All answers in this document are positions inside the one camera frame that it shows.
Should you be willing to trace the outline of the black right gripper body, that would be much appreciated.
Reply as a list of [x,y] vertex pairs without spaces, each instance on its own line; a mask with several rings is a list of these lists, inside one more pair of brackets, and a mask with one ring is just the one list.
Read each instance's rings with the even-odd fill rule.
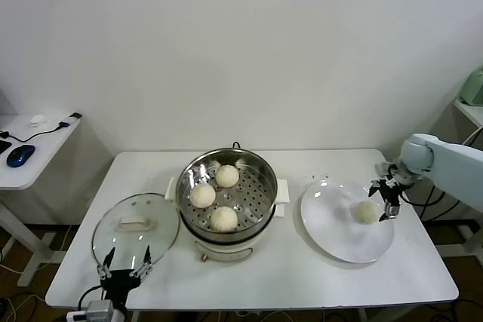
[[400,205],[399,195],[400,195],[400,185],[394,179],[379,179],[379,191],[380,194],[388,205]]

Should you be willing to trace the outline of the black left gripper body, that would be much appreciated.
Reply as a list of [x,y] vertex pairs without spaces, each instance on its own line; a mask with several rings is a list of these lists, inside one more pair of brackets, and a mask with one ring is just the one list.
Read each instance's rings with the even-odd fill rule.
[[115,270],[100,280],[105,297],[113,302],[126,302],[128,294],[141,285],[140,276],[133,269]]

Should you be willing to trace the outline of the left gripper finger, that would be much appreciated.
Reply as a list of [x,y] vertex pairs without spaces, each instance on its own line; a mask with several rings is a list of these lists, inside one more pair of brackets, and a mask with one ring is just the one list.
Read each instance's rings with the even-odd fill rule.
[[114,254],[115,254],[115,247],[112,247],[111,250],[104,257],[103,262],[97,266],[97,273],[101,279],[110,277],[111,272],[109,270],[109,267],[111,266]]
[[151,257],[150,246],[148,245],[146,247],[141,266],[137,269],[133,269],[130,273],[130,276],[146,276],[148,275],[148,273],[150,273],[151,269],[152,269],[152,257]]

